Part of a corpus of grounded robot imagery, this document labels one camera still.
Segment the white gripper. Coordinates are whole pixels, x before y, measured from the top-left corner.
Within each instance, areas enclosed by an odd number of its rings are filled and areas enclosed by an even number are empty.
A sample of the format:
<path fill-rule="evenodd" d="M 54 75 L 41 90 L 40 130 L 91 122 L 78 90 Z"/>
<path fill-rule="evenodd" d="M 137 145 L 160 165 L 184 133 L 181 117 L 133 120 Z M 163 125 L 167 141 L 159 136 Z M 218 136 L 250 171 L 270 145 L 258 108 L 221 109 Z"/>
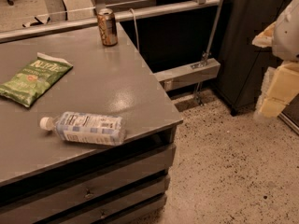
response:
<path fill-rule="evenodd" d="M 299 94 L 299 0 L 292 0 L 252 44 L 272 47 L 273 54 L 284 60 L 278 68 L 267 68 L 257 102 L 258 116 L 276 118 Z"/>

